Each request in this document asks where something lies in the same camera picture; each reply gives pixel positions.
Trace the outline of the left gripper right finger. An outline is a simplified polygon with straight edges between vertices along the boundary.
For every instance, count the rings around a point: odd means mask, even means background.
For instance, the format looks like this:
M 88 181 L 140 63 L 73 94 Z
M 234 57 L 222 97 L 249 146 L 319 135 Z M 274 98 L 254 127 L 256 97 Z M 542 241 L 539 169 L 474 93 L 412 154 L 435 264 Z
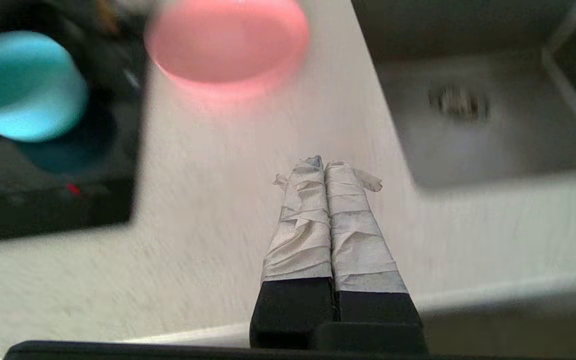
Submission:
M 336 320 L 315 331 L 325 351 L 425 351 L 423 323 L 370 208 L 379 178 L 347 162 L 325 170 Z

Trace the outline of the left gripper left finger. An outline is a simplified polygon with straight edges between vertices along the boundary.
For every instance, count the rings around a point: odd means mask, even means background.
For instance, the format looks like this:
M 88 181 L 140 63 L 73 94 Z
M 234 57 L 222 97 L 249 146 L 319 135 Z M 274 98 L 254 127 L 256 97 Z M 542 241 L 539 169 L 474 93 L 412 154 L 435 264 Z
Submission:
M 262 262 L 250 346 L 308 349 L 312 333 L 336 316 L 322 158 L 300 159 L 288 175 L 277 175 L 275 185 L 284 197 Z

